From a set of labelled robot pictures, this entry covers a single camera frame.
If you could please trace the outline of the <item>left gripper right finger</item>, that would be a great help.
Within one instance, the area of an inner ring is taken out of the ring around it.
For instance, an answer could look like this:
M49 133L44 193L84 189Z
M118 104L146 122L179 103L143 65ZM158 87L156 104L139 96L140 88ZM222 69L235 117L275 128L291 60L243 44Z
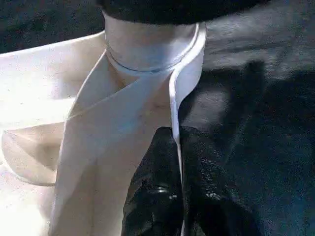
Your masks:
M194 127L180 129L184 234L259 236L259 220L221 164L212 140Z

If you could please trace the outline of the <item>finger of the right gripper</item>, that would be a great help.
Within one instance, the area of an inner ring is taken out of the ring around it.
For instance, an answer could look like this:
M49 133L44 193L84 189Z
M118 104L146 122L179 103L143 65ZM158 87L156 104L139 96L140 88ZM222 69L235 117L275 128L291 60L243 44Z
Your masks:
M267 5L268 0L97 0L112 18L144 23L189 25Z

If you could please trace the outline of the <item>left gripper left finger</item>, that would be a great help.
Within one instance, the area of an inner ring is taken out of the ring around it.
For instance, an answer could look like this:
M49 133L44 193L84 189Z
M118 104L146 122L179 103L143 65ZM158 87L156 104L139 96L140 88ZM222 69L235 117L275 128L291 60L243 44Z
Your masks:
M156 130L136 169L123 208L124 236L179 236L183 223L177 145L170 127Z

